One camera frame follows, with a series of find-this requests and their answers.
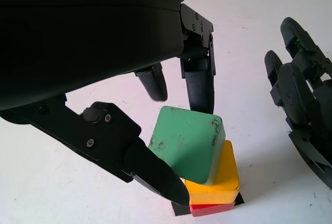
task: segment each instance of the green cube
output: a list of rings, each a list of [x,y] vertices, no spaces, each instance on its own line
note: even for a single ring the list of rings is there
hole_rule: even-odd
[[[165,106],[160,110],[149,149],[178,177],[212,185],[224,141],[221,117]]]

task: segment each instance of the red block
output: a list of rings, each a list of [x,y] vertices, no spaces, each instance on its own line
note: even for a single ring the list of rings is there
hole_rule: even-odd
[[[235,201],[229,204],[190,204],[192,216],[198,217],[203,215],[216,214],[231,210],[235,205]]]

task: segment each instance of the yellow block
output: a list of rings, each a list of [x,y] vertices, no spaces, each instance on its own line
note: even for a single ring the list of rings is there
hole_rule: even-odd
[[[232,143],[225,141],[215,182],[204,186],[185,180],[189,191],[190,204],[233,203],[240,191],[240,181],[233,153]]]

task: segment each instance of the bolt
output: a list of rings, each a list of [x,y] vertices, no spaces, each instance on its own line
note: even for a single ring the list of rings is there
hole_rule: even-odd
[[[91,138],[87,141],[87,147],[92,147],[94,145],[94,140]]]
[[[110,122],[110,119],[111,119],[112,117],[111,117],[111,115],[110,114],[107,114],[106,116],[105,116],[105,122]]]
[[[46,115],[50,112],[50,109],[47,106],[41,106],[38,111],[41,115]]]

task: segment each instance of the white table surface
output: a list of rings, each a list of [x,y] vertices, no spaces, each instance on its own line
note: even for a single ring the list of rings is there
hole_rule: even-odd
[[[245,204],[232,211],[175,217],[171,204],[136,182],[125,184],[31,126],[0,121],[0,223],[332,223],[332,191],[288,138],[270,96],[264,56],[290,61],[279,31],[296,19],[331,58],[332,0],[186,0],[215,25],[215,114],[233,143]],[[153,102],[133,74],[67,95],[80,113],[113,102],[149,140],[163,105],[188,108],[179,60],[162,63],[169,99]]]

